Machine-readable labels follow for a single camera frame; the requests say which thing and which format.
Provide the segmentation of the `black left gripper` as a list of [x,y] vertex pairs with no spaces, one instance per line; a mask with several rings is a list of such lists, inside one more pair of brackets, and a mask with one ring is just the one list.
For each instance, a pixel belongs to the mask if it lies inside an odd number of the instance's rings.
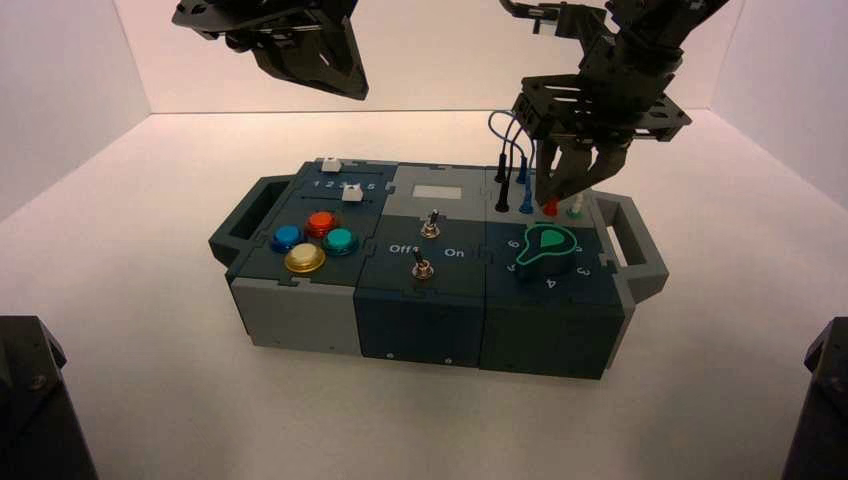
[[[348,1],[180,1],[172,23],[207,40],[232,37],[237,51],[256,44],[258,66],[276,79],[365,100],[369,85],[349,17]],[[294,37],[314,32],[321,34]]]

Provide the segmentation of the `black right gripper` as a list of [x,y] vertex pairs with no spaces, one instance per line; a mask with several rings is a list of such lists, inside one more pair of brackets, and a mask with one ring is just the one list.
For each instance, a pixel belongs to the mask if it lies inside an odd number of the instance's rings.
[[597,144],[594,164],[577,181],[575,144],[618,134],[669,142],[692,119],[665,90],[683,50],[650,44],[634,33],[597,33],[576,74],[526,77],[513,115],[536,141],[535,202],[561,201],[617,174],[628,146]]

